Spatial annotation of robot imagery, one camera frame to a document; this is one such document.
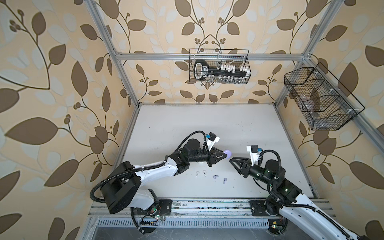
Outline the purple round charging case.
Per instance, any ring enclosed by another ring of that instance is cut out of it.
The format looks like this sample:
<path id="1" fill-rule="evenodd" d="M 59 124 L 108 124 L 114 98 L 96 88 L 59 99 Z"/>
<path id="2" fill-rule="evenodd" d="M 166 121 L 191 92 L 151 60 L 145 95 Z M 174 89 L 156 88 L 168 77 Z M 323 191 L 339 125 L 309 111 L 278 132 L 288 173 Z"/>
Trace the purple round charging case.
<path id="1" fill-rule="evenodd" d="M 227 155 L 227 159 L 230 159 L 232 156 L 232 152 L 230 150 L 224 150 L 223 153 Z"/>

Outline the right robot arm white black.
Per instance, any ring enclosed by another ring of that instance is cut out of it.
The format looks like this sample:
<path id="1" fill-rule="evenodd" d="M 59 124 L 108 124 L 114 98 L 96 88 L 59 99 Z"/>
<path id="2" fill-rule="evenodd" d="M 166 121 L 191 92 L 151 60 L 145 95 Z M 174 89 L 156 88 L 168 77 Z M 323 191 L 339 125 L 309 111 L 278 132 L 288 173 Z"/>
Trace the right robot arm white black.
<path id="1" fill-rule="evenodd" d="M 326 214 L 295 184 L 286 179 L 280 155 L 274 150 L 249 146 L 249 158 L 231 158 L 230 163 L 244 178 L 266 184 L 266 213 L 281 215 L 314 240 L 366 240 Z"/>

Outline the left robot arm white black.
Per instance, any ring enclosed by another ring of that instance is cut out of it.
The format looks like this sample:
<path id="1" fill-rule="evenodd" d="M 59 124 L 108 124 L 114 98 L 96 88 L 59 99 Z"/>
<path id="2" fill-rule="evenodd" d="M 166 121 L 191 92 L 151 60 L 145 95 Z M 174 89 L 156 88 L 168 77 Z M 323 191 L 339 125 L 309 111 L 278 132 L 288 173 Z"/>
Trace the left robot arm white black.
<path id="1" fill-rule="evenodd" d="M 228 157 L 229 151 L 215 148 L 219 141 L 214 133 L 203 135 L 200 143 L 189 134 L 165 159 L 150 165 L 132 165 L 122 162 L 106 179 L 97 183 L 90 191 L 90 199 L 106 204 L 110 214 L 116 214 L 126 208 L 141 209 L 153 213 L 159 206 L 159 199 L 152 189 L 143 189 L 151 182 L 175 177 L 189 169 L 192 163 L 206 163 L 212 167 Z"/>

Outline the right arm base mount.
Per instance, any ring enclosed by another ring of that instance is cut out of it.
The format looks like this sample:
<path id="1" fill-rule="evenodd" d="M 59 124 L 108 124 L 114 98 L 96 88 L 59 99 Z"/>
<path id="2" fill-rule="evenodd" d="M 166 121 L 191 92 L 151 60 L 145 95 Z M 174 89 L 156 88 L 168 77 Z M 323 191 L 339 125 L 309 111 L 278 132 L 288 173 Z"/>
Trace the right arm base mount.
<path id="1" fill-rule="evenodd" d="M 270 199 L 250 200 L 249 204 L 253 217 L 281 217 L 280 205 Z"/>

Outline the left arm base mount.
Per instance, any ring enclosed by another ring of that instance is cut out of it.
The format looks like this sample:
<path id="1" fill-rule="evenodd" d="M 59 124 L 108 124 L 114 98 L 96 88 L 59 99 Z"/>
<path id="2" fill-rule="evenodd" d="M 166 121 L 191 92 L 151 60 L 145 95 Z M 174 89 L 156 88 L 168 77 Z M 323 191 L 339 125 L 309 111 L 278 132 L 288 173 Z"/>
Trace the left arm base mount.
<path id="1" fill-rule="evenodd" d="M 134 208 L 134 213 L 139 216 L 168 216 L 172 211 L 172 203 L 171 199 L 160 199 L 147 210 Z"/>

